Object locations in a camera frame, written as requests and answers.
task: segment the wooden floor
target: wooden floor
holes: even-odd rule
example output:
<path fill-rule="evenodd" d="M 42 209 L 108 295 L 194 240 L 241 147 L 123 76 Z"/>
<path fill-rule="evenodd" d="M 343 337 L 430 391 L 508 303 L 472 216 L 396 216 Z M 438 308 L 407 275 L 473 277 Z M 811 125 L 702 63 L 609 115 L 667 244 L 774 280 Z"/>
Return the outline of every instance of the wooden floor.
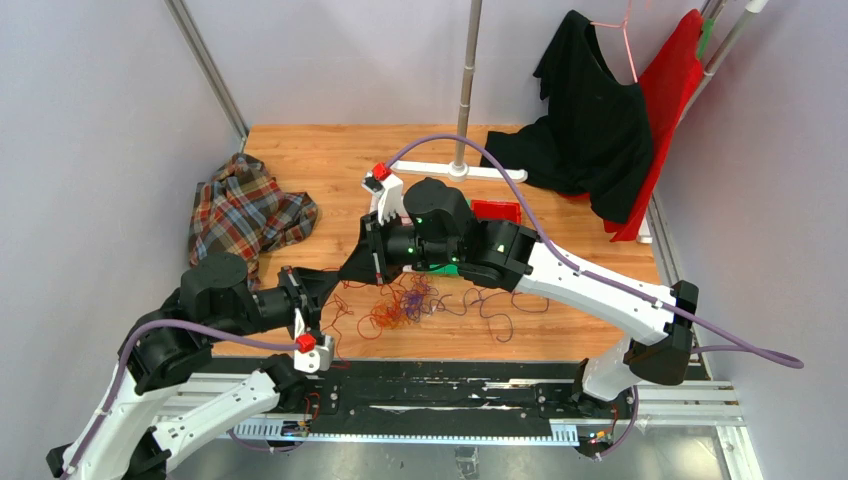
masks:
<path fill-rule="evenodd" d="M 474 126 L 469 137 L 484 143 L 490 129 L 514 131 L 507 126 Z M 366 213 L 370 196 L 359 185 L 362 176 L 377 162 L 412 140 L 423 135 L 453 132 L 449 125 L 382 125 L 382 126 L 254 126 L 245 152 L 265 162 L 284 191 L 307 191 L 321 209 L 312 235 L 304 242 L 284 247 L 261 259 L 260 278 L 263 288 L 276 286 L 276 276 L 283 265 L 316 269 L 338 268 L 356 245 L 359 217 Z M 424 144 L 407 155 L 409 160 L 447 163 L 453 158 L 454 143 L 440 140 Z M 479 155 L 467 153 L 472 165 Z M 423 177 L 402 176 L 405 187 Z M 468 180 L 459 184 L 466 198 L 514 200 L 503 182 Z M 522 185 L 521 190 L 554 242 L 572 253 L 625 275 L 658 283 L 659 278 L 650 246 L 636 243 L 610 243 L 601 220 L 589 209 L 587 201 L 566 200 L 550 191 Z M 460 278 L 434 278 L 440 293 L 454 296 L 445 300 L 452 309 L 461 309 L 461 296 L 471 286 Z M 354 315 L 337 322 L 341 340 L 337 354 L 345 358 L 428 358 L 487 360 L 582 360 L 599 355 L 621 338 L 617 328 L 574 308 L 552 303 L 543 314 L 524 313 L 510 305 L 509 295 L 486 302 L 484 315 L 507 313 L 514 333 L 507 343 L 495 337 L 510 334 L 509 321 L 502 316 L 481 318 L 476 310 L 458 317 L 442 312 L 424 317 L 420 323 L 385 330 L 376 340 L 357 334 L 356 323 L 379 301 L 377 287 L 359 289 L 336 288 L 349 303 Z M 544 307 L 544 300 L 530 295 L 515 298 L 525 309 Z M 336 307 L 323 310 L 323 325 L 335 316 Z M 365 321 L 363 334 L 374 331 Z M 256 335 L 266 341 L 288 343 L 285 330 Z M 215 348 L 222 355 L 266 355 L 267 352 L 234 344 Z"/>

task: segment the cable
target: cable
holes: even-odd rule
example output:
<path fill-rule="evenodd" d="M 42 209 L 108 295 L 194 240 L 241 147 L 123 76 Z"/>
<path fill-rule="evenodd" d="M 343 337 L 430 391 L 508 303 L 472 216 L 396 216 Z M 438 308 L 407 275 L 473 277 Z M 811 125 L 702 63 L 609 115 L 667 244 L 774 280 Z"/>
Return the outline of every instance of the cable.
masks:
<path fill-rule="evenodd" d="M 336 339 L 336 355 L 338 355 L 339 360 L 342 361 L 341 365 L 330 365 L 330 368 L 338 368 L 338 369 L 341 369 L 341 370 L 347 370 L 347 369 L 350 368 L 350 361 L 348 361 L 347 359 L 342 357 L 342 354 L 339 353 L 339 351 L 341 350 L 341 345 L 342 345 L 342 331 L 339 330 L 338 327 L 336 327 L 336 322 L 339 321 L 339 318 L 341 318 L 345 315 L 353 315 L 353 310 L 351 310 L 351 308 L 348 306 L 347 302 L 345 302 L 342 299 L 342 297 L 340 297 L 336 293 L 333 294 L 333 300 L 331 302 L 328 302 L 328 304 L 330 304 L 330 303 L 336 305 L 336 308 L 337 308 L 336 316 L 333 318 L 333 321 L 330 322 L 329 325 L 327 325 L 326 327 L 323 328 L 322 331 L 327 331 L 331 328 L 336 331 L 336 333 L 338 334 L 338 338 Z"/>
<path fill-rule="evenodd" d="M 445 305 L 444 300 L 448 297 L 453 296 L 452 294 L 447 294 L 447 295 L 442 295 L 438 299 L 431 300 L 430 305 L 429 305 L 427 311 L 425 311 L 425 313 L 433 314 L 433 313 L 436 313 L 436 312 L 447 312 L 447 313 L 450 313 L 451 315 L 463 317 L 468 313 L 468 307 L 469 306 L 479 303 L 480 307 L 479 307 L 479 310 L 478 310 L 478 315 L 480 316 L 480 318 L 484 318 L 486 320 L 491 320 L 492 318 L 498 317 L 498 316 L 503 316 L 503 317 L 506 318 L 507 323 L 509 323 L 509 336 L 506 337 L 506 338 L 501 338 L 499 336 L 493 335 L 492 322 L 491 321 L 488 321 L 487 325 L 488 325 L 488 328 L 489 328 L 489 336 L 491 336 L 494 340 L 497 340 L 498 342 L 507 343 L 510 340 L 512 340 L 512 337 L 515 334 L 515 328 L 513 326 L 512 317 L 510 317 L 508 314 L 506 314 L 504 312 L 498 312 L 498 313 L 493 313 L 491 315 L 486 315 L 485 313 L 483 313 L 483 307 L 485 306 L 486 301 L 489 300 L 490 298 L 496 297 L 498 295 L 510 293 L 510 292 L 497 292 L 497 293 L 493 293 L 492 295 L 489 295 L 488 297 L 483 297 L 483 291 L 484 290 L 486 290 L 486 289 L 485 288 L 484 289 L 478 289 L 478 288 L 474 288 L 474 287 L 471 287 L 468 290 L 466 290 L 465 293 L 462 295 L 462 311 L 461 312 L 453 311 L 453 310 L 449 309 L 447 307 L 447 305 Z M 468 303 L 468 292 L 476 293 L 477 299 L 473 300 L 471 303 Z M 529 310 L 527 308 L 519 307 L 518 305 L 515 304 L 515 297 L 518 296 L 518 295 L 522 295 L 522 294 L 519 293 L 519 292 L 512 292 L 512 296 L 510 297 L 510 303 L 512 304 L 513 307 L 515 307 L 516 310 L 519 310 L 519 311 L 522 311 L 522 312 L 525 312 L 525 313 L 545 313 L 545 312 L 548 311 L 548 309 L 551 306 L 550 299 L 545 298 L 545 308 L 543 308 L 541 310 Z"/>
<path fill-rule="evenodd" d="M 615 443 L 615 424 L 618 423 L 618 407 L 612 404 L 612 425 L 610 426 L 610 441 Z"/>
<path fill-rule="evenodd" d="M 100 430 L 100 426 L 103 424 L 103 420 L 106 418 L 106 415 L 108 415 L 108 412 L 112 409 L 112 404 L 115 402 L 115 398 L 118 396 L 118 390 L 121 387 L 121 382 L 123 381 L 124 375 L 127 371 L 127 363 L 129 362 L 130 353 L 132 352 L 133 345 L 135 345 L 144 334 L 157 328 L 180 328 L 183 330 L 196 332 L 201 335 L 206 335 L 207 337 L 217 338 L 219 340 L 228 340 L 230 342 L 235 342 L 250 347 L 264 348 L 266 350 L 275 350 L 278 352 L 293 351 L 297 350 L 298 348 L 296 344 L 278 345 L 275 343 L 253 340 L 250 338 L 244 338 L 238 335 L 233 335 L 232 333 L 222 332 L 221 330 L 216 330 L 214 328 L 206 327 L 204 325 L 198 325 L 196 323 L 187 322 L 185 320 L 166 319 L 153 320 L 152 322 L 145 323 L 144 325 L 138 327 L 134 332 L 132 332 L 132 334 L 130 334 L 129 338 L 127 338 L 127 341 L 124 344 L 124 347 L 121 349 L 121 356 L 118 359 L 118 367 L 115 371 L 115 378 L 112 380 L 112 384 L 109 386 L 106 398 L 103 400 L 103 406 L 99 409 L 101 413 L 94 417 L 94 421 L 91 424 L 91 428 L 88 429 L 88 432 L 86 432 L 85 435 L 83 435 L 82 440 L 80 440 L 79 446 L 77 447 L 77 451 L 74 452 L 74 455 L 71 457 L 71 461 L 68 462 L 68 468 L 65 469 L 65 471 L 62 473 L 60 480 L 65 480 L 70 476 L 68 474 L 68 470 L 76 470 L 77 463 L 79 462 L 80 458 L 82 458 L 82 456 L 85 454 L 85 451 L 86 449 L 88 449 L 91 440 Z"/>
<path fill-rule="evenodd" d="M 619 437 L 618 440 L 613 442 L 608 449 L 598 454 L 601 458 L 611 454 L 618 448 L 619 445 L 624 443 L 624 440 L 627 438 L 628 435 L 630 435 L 630 431 L 633 430 L 633 426 L 636 425 L 636 416 L 639 415 L 639 390 L 636 388 L 636 385 L 633 385 L 633 411 L 630 415 L 630 422 L 627 424 L 627 428 L 624 429 L 624 433 L 622 433 L 621 437 Z"/>
<path fill-rule="evenodd" d="M 316 392 L 311 392 L 306 395 L 306 401 L 309 401 L 309 397 L 315 397 L 315 413 L 312 414 L 312 420 L 318 418 L 318 414 L 321 413 L 321 395 Z"/>
<path fill-rule="evenodd" d="M 438 134 L 434 134 L 434 135 L 428 135 L 426 137 L 421 137 L 418 140 L 415 140 L 412 143 L 410 143 L 409 145 L 400 149 L 400 151 L 398 151 L 398 153 L 396 153 L 394 156 L 392 156 L 392 158 L 390 158 L 386 162 L 386 167 L 391 167 L 401 157 L 406 155 L 410 150 L 417 147 L 418 145 L 421 145 L 422 143 L 430 142 L 430 141 L 433 141 L 433 140 L 442 140 L 442 139 L 455 140 L 455 141 L 458 141 L 458 142 L 465 143 L 466 145 L 470 146 L 474 150 L 477 150 L 478 152 L 480 152 L 480 154 L 483 155 L 486 158 L 486 160 L 488 160 L 492 165 L 494 165 L 495 168 L 498 169 L 498 171 L 501 173 L 504 180 L 506 181 L 507 185 L 509 186 L 510 190 L 512 190 L 512 193 L 515 195 L 515 198 L 518 200 L 518 203 L 520 203 L 521 207 L 524 208 L 524 211 L 527 213 L 527 217 L 530 219 L 530 222 L 533 224 L 533 227 L 536 228 L 536 233 L 539 234 L 539 237 L 541 238 L 542 242 L 545 244 L 546 247 L 548 247 L 548 250 L 550 250 L 550 252 L 553 254 L 553 256 L 556 257 L 557 260 L 559 260 L 563 265 L 568 266 L 569 268 L 574 270 L 576 273 L 586 275 L 587 277 L 589 277 L 593 280 L 596 280 L 598 282 L 601 282 L 604 285 L 608 285 L 610 287 L 617 288 L 617 289 L 619 289 L 623 292 L 629 293 L 629 294 L 631 294 L 631 295 L 633 295 L 637 298 L 640 298 L 640 299 L 642 299 L 642 300 L 644 300 L 644 301 L 646 301 L 646 302 L 648 302 L 652 305 L 655 305 L 659 302 L 660 307 L 663 308 L 664 310 L 672 312 L 675 315 L 680 315 L 681 317 L 691 321 L 692 323 L 698 324 L 698 325 L 706 328 L 707 330 L 715 333 L 716 335 L 724 338 L 725 340 L 728 340 L 729 342 L 731 342 L 731 343 L 733 343 L 737 346 L 736 348 L 730 349 L 732 347 L 731 345 L 726 345 L 726 346 L 725 345 L 718 345 L 716 347 L 721 347 L 721 350 L 714 348 L 714 349 L 711 349 L 711 350 L 702 350 L 703 352 L 707 352 L 707 351 L 748 352 L 748 353 L 753 353 L 754 355 L 757 355 L 759 357 L 765 358 L 766 360 L 777 363 L 778 365 L 783 365 L 784 367 L 796 368 L 796 369 L 804 368 L 804 362 L 802 362 L 801 360 L 799 360 L 799 359 L 797 359 L 797 358 L 795 358 L 791 355 L 788 355 L 788 354 L 785 354 L 785 353 L 780 353 L 780 352 L 775 352 L 773 350 L 762 349 L 760 347 L 756 347 L 756 346 L 748 343 L 747 341 L 737 337 L 736 335 L 733 335 L 732 333 L 722 329 L 721 327 L 718 327 L 717 325 L 714 325 L 714 324 L 708 322 L 707 320 L 704 320 L 703 318 L 698 317 L 697 315 L 689 313 L 686 310 L 683 310 L 682 308 L 677 307 L 676 305 L 671 305 L 671 304 L 668 304 L 668 303 L 665 303 L 665 302 L 661 302 L 661 301 L 659 301 L 658 298 L 656 298 L 652 295 L 649 295 L 645 292 L 642 292 L 641 290 L 633 288 L 629 285 L 625 285 L 625 284 L 623 284 L 623 283 L 621 283 L 617 280 L 613 280 L 611 278 L 605 277 L 603 275 L 592 272 L 590 270 L 580 270 L 579 265 L 577 265 L 576 263 L 574 263 L 571 260 L 569 260 L 568 258 L 566 258 L 566 256 L 563 255 L 559 251 L 559 249 L 556 248 L 556 245 L 554 245 L 554 243 L 551 241 L 550 237 L 548 237 L 548 234 L 545 233 L 544 228 L 542 228 L 542 224 L 536 218 L 536 215 L 533 213 L 533 209 L 530 208 L 530 205 L 527 203 L 527 200 L 524 198 L 524 195 L 521 194 L 521 191 L 518 189 L 518 186 L 515 184 L 515 182 L 512 181 L 511 178 L 509 178 L 509 175 L 506 173 L 506 170 L 500 164 L 500 162 L 498 162 L 498 160 L 491 153 L 486 151 L 485 148 L 481 147 L 476 142 L 469 140 L 468 138 L 465 138 L 465 137 L 462 137 L 462 136 L 459 136 L 459 135 L 455 135 L 455 134 L 452 134 L 452 133 L 438 133 Z"/>
<path fill-rule="evenodd" d="M 303 445 L 303 442 L 297 442 L 297 443 L 295 443 L 294 445 L 289 445 L 289 446 L 287 446 L 287 447 L 271 447 L 271 446 L 268 446 L 268 447 L 259 447 L 259 446 L 257 446 L 257 445 L 251 445 L 251 444 L 249 444 L 249 443 L 245 442 L 244 440 L 242 440 L 242 439 L 238 438 L 238 437 L 236 436 L 235 432 L 233 432 L 233 429 L 232 429 L 232 428 L 231 428 L 231 429 L 229 429 L 229 430 L 227 430 L 227 435 L 229 435 L 229 436 L 230 436 L 230 438 L 231 438 L 231 439 L 233 439 L 233 441 L 234 441 L 234 442 L 236 442 L 237 444 L 241 445 L 242 447 L 244 447 L 244 448 L 246 448 L 246 449 L 248 449 L 248 450 L 252 450 L 252 451 L 254 451 L 254 452 L 263 452 L 263 453 L 283 453 L 283 452 L 291 452 L 291 451 L 292 451 L 292 450 L 294 450 L 295 448 L 297 448 L 297 447 L 299 447 L 299 446 Z"/>

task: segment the gray wall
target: gray wall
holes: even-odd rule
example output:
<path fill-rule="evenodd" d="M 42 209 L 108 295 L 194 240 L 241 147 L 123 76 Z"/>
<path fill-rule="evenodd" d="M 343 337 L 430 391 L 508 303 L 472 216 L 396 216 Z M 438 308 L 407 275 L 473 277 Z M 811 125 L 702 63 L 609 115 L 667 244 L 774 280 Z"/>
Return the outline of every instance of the gray wall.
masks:
<path fill-rule="evenodd" d="M 49 476 L 237 148 L 162 1 L 0 4 L 3 478 Z"/>
<path fill-rule="evenodd" d="M 805 3 L 775 0 L 755 19 L 681 124 L 659 185 L 701 313 L 807 363 L 711 357 L 768 479 L 848 468 L 848 5 Z"/>
<path fill-rule="evenodd" d="M 701 0 L 633 2 L 637 71 Z M 470 0 L 190 0 L 246 121 L 455 123 Z M 529 123 L 544 107 L 532 72 L 568 10 L 620 22 L 626 0 L 485 0 L 471 103 L 476 124 Z M 632 83 L 620 31 L 598 34 Z"/>

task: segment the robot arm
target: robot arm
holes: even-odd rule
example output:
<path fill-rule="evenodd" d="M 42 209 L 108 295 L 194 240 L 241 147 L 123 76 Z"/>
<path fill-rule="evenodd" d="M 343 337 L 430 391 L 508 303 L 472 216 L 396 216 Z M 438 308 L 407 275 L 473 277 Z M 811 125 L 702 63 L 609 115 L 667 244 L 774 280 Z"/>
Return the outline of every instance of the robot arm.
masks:
<path fill-rule="evenodd" d="M 402 183 L 378 165 L 362 182 L 378 198 L 378 210 L 361 219 L 359 244 L 339 271 L 342 280 L 382 284 L 404 265 L 424 270 L 454 264 L 475 285 L 531 293 L 595 315 L 626 332 L 601 357 L 586 359 L 575 379 L 574 398 L 609 402 L 641 380 L 662 385 L 683 381 L 692 348 L 691 322 L 661 309 L 661 302 L 694 313 L 698 289 L 680 282 L 651 285 L 583 260 L 560 247 L 577 265 L 563 265 L 532 229 L 505 220 L 477 220 L 465 197 L 426 178 L 403 197 Z M 403 225 L 407 214 L 411 225 Z M 650 294 L 650 304 L 583 275 L 592 271 Z"/>
<path fill-rule="evenodd" d="M 304 373 L 326 370 L 333 358 L 333 339 L 320 333 L 319 320 L 336 274 L 284 268 L 277 288 L 255 293 L 246 278 L 247 266 L 238 256 L 210 255 L 183 274 L 180 288 L 161 308 L 138 320 L 119 351 L 114 388 L 74 443 L 48 453 L 55 477 L 164 479 L 200 446 L 245 419 L 300 408 Z M 293 356 L 273 355 L 230 391 L 181 417 L 155 422 L 164 403 L 211 360 L 217 338 L 204 332 L 245 336 L 280 327 L 296 340 Z"/>
<path fill-rule="evenodd" d="M 361 218 L 358 244 L 338 272 L 286 267 L 278 287 L 254 294 L 247 289 L 246 265 L 239 257 L 211 255 L 186 272 L 165 304 L 133 328 L 162 319 L 237 336 L 286 327 L 297 342 L 292 357 L 274 355 L 230 391 L 182 417 L 156 423 L 164 402 L 209 362 L 215 339 L 167 325 L 145 332 L 120 351 L 132 348 L 126 367 L 115 369 L 115 396 L 104 397 L 77 441 L 48 454 L 54 476 L 160 480 L 200 446 L 250 416 L 291 411 L 298 405 L 292 399 L 303 398 L 304 373 L 326 370 L 332 361 L 334 342 L 321 334 L 320 313 L 336 284 L 390 283 L 406 265 L 425 270 L 454 264 L 475 285 L 550 298 L 624 330 L 627 336 L 619 344 L 581 363 L 571 395 L 581 410 L 603 408 L 640 380 L 664 385 L 683 381 L 691 325 L 580 272 L 603 273 L 690 312 L 697 302 L 694 285 L 644 284 L 560 249 L 579 266 L 575 272 L 540 243 L 534 230 L 508 221 L 477 220 L 462 193 L 438 180 L 416 183 L 402 204 L 403 184 L 387 170 L 375 169 L 363 186 L 378 197 L 378 208 Z M 404 214 L 410 225 L 401 221 Z M 111 398 L 114 402 L 107 406 Z"/>

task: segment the clothes hanger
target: clothes hanger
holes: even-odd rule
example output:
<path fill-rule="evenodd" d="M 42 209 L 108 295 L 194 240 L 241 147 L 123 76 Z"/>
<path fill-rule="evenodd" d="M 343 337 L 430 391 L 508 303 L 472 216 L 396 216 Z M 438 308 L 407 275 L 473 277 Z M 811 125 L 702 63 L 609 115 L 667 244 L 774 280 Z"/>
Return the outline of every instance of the clothes hanger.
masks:
<path fill-rule="evenodd" d="M 627 59 L 630 61 L 630 72 L 633 73 L 633 82 L 639 83 L 639 78 L 636 76 L 636 67 L 633 65 L 633 54 L 630 53 L 630 40 L 627 38 L 627 22 L 630 21 L 630 10 L 633 7 L 633 0 L 627 0 L 627 13 L 624 15 L 624 20 L 618 25 L 610 23 L 591 22 L 596 27 L 620 28 L 624 34 L 624 47 L 627 49 Z"/>

